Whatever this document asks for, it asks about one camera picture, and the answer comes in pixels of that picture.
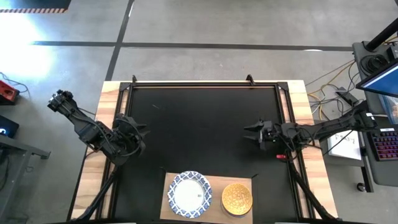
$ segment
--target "wheel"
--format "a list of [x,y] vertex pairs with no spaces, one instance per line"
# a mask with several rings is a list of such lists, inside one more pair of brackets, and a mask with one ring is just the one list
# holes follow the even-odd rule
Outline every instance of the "wheel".
[[356,185],[356,188],[357,188],[360,192],[365,192],[365,191],[366,191],[366,189],[365,189],[365,184],[364,184],[364,183],[358,183],[358,184]]

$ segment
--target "wooden tray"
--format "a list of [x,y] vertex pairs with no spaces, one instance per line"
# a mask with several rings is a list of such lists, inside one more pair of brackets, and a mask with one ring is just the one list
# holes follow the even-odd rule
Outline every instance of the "wooden tray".
[[213,191],[213,199],[211,201],[211,205],[207,211],[204,212],[198,218],[185,218],[180,215],[176,215],[169,205],[169,198],[167,197],[167,191],[169,190],[170,184],[172,183],[174,177],[177,174],[174,173],[166,173],[165,181],[164,181],[164,189],[163,189],[163,197],[162,197],[162,208],[160,210],[160,219],[165,220],[181,220],[181,221],[191,221],[191,222],[210,222],[210,223],[253,223],[253,215],[252,210],[249,211],[246,216],[242,218],[235,218],[231,215],[228,215],[221,208],[221,194],[223,193],[224,188],[233,183],[243,184],[250,190],[251,193],[251,179],[248,178],[237,178],[237,177],[217,177],[206,175],[205,177],[209,181],[211,185],[211,189]]

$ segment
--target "white plate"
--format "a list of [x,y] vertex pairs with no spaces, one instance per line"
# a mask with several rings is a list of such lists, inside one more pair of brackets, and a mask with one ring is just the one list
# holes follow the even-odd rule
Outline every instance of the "white plate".
[[167,196],[174,213],[186,218],[197,218],[211,204],[211,187],[204,175],[185,171],[175,176]]

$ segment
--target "plate rim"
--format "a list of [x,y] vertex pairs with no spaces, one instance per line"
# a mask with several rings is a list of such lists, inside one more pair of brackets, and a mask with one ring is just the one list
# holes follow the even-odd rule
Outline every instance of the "plate rim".
[[[177,185],[183,181],[183,180],[195,180],[197,181],[205,195],[203,196],[203,201],[201,203],[201,205],[192,211],[185,211],[182,210],[177,203],[175,202],[175,197],[174,197],[174,190],[176,189]],[[172,211],[177,214],[177,215],[181,215],[185,218],[197,218],[200,215],[202,215],[206,210],[209,209],[210,205],[211,205],[211,200],[212,200],[212,189],[211,189],[211,185],[208,181],[208,179],[201,173],[197,172],[197,171],[193,171],[193,170],[188,170],[188,171],[184,171],[182,173],[177,174],[172,183],[169,186],[169,190],[167,191],[167,197],[169,198],[168,202],[169,202],[169,206],[172,209]]]

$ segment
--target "keyboard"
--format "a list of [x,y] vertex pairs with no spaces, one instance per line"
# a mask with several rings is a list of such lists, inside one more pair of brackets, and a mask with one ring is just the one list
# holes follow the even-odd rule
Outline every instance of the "keyboard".
[[398,160],[398,131],[374,131],[369,142],[378,161]]

